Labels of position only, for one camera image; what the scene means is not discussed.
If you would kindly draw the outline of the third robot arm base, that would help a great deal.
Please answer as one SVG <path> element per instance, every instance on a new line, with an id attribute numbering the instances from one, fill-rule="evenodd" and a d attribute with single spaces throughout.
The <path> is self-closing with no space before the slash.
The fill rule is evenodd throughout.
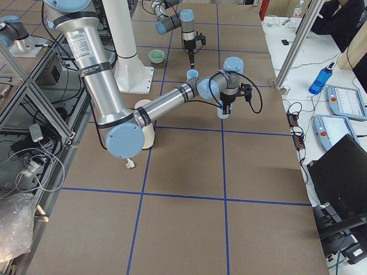
<path id="1" fill-rule="evenodd" d="M 21 20 L 14 15 L 1 18 L 1 42 L 14 57 L 36 58 L 40 52 Z"/>

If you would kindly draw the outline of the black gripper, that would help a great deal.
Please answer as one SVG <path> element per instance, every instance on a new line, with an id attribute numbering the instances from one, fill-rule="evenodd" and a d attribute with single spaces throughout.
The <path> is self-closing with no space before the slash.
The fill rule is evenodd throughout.
<path id="1" fill-rule="evenodd" d="M 196 49 L 196 41 L 195 40 L 183 40 L 183 49 L 188 54 L 190 68 L 195 68 L 195 60 L 194 60 L 194 50 Z"/>
<path id="2" fill-rule="evenodd" d="M 222 102 L 222 114 L 230 115 L 231 114 L 231 104 L 236 100 L 237 94 L 227 95 L 224 92 L 220 93 L 220 100 Z"/>

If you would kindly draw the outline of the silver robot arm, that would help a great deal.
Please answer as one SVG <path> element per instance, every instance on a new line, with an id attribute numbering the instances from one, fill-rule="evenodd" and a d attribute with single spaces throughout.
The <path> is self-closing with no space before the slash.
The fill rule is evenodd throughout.
<path id="1" fill-rule="evenodd" d="M 202 78 L 194 76 L 170 92 L 132 111 L 120 95 L 122 85 L 144 82 L 149 69 L 136 56 L 132 24 L 126 7 L 123 12 L 122 34 L 111 28 L 115 43 L 121 42 L 130 55 L 120 57 L 116 68 L 108 61 L 97 33 L 98 18 L 92 1 L 45 1 L 50 25 L 62 33 L 77 63 L 79 75 L 84 79 L 100 114 L 98 129 L 104 131 L 107 151 L 116 158 L 129 159 L 143 149 L 143 128 L 154 120 L 188 103 L 196 96 L 203 99 L 220 96 L 225 115 L 230 113 L 239 88 L 239 74 L 243 72 L 243 60 L 228 57 L 222 70 Z"/>
<path id="2" fill-rule="evenodd" d="M 194 50 L 199 40 L 199 35 L 195 31 L 194 13 L 192 9 L 182 9 L 174 15 L 168 15 L 167 9 L 173 8 L 181 1 L 151 1 L 151 9 L 157 18 L 155 27 L 160 35 L 172 30 L 181 29 L 181 42 L 184 51 L 187 53 L 190 67 L 194 69 Z"/>

